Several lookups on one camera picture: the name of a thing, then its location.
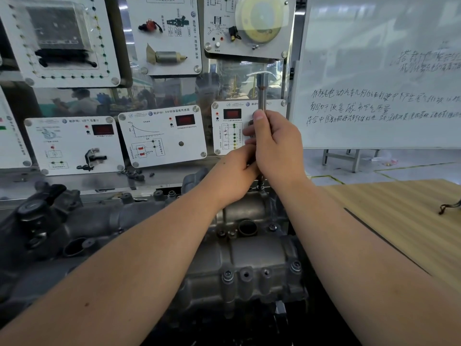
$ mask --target person's right arm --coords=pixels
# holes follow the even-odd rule
[[[331,300],[364,345],[460,345],[460,295],[350,216],[304,173],[298,129],[256,111],[244,134]]]

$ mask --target floor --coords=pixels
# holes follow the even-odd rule
[[[346,155],[346,150],[330,150]],[[363,149],[359,171],[352,173],[352,162],[328,158],[322,165],[322,149],[304,150],[304,168],[316,185],[338,185],[369,182],[393,182],[419,179],[446,179],[461,184],[461,150],[459,149],[393,149],[382,150],[378,156],[397,161],[386,166],[383,162],[372,162],[374,150]]]

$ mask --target digital display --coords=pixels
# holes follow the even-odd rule
[[[242,110],[241,109],[225,109],[224,110],[224,119],[241,119]]]
[[[114,134],[114,127],[112,124],[91,125],[91,127],[93,128],[93,134],[95,136]]]
[[[193,114],[176,116],[177,126],[194,125],[194,124],[195,124],[195,117]]]

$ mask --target wooden tabletop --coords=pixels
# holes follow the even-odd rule
[[[461,185],[432,179],[323,187],[426,272],[461,293]]]

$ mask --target person's right hand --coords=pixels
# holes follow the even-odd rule
[[[276,191],[306,178],[301,133],[281,114],[255,111],[253,125],[246,127],[243,134],[256,135],[245,144],[256,144],[258,168]]]

